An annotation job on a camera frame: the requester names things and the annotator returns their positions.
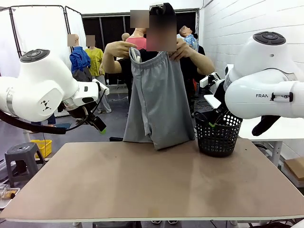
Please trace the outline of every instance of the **yellow crate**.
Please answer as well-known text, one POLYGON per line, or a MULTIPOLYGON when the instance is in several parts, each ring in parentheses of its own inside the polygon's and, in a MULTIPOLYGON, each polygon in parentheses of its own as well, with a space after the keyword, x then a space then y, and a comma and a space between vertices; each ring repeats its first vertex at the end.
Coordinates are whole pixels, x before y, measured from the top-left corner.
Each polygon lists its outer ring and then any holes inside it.
POLYGON ((52 153, 52 140, 46 140, 45 142, 44 140, 31 140, 31 142, 37 144, 42 157, 45 158, 52 153))

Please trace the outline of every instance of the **gray pants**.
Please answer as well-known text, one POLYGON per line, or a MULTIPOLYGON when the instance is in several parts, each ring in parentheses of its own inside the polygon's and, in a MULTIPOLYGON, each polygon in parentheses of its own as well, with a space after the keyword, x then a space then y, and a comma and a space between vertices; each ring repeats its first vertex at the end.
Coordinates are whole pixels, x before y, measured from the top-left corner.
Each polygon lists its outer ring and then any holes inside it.
MULTIPOLYGON (((102 84, 105 85, 105 76, 104 75, 100 75, 100 76, 93 76, 93 79, 97 79, 99 82, 101 82, 102 84)), ((104 109, 106 110, 107 113, 110 113, 112 112, 111 108, 110 108, 110 105, 109 105, 109 100, 108 100, 108 97, 107 95, 104 95, 103 98, 101 99, 101 103, 99 104, 98 106, 98 109, 102 109, 104 107, 104 109)))
POLYGON ((133 85, 123 140, 153 142, 157 150, 194 140, 180 63, 170 61, 167 52, 143 63, 130 58, 133 85))

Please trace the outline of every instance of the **person's hand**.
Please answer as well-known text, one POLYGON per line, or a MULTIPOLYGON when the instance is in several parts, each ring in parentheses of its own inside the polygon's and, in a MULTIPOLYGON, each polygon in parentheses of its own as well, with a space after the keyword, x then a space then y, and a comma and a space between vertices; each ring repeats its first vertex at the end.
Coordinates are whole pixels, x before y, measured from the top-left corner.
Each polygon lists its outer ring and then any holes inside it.
POLYGON ((115 57, 129 58, 130 47, 137 48, 135 44, 124 41, 116 41, 106 45, 104 53, 115 57))
POLYGON ((170 60, 179 61, 183 57, 190 57, 193 55, 195 50, 193 50, 183 39, 177 38, 176 40, 176 51, 170 52, 170 60))

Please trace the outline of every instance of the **brown tabletop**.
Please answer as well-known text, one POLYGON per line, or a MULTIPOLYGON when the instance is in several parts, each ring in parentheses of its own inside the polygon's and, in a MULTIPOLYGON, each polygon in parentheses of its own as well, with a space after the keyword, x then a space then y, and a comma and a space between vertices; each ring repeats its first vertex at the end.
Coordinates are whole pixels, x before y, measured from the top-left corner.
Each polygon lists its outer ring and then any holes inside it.
POLYGON ((247 139, 212 158, 195 141, 65 144, 0 217, 17 221, 304 217, 304 197, 247 139))

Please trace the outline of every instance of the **white partition screen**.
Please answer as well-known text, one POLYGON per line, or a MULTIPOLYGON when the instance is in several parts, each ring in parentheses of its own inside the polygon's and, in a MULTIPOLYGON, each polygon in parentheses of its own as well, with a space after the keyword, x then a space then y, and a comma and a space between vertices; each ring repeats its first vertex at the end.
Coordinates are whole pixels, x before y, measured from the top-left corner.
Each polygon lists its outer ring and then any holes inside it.
POLYGON ((20 71, 9 10, 0 12, 0 74, 1 76, 17 77, 20 71))
POLYGON ((71 69, 64 9, 58 6, 15 7, 15 27, 22 53, 48 49, 71 69))
POLYGON ((86 34, 81 15, 69 8, 66 8, 66 14, 71 34, 77 34, 79 36, 79 45, 85 50, 87 48, 86 34))

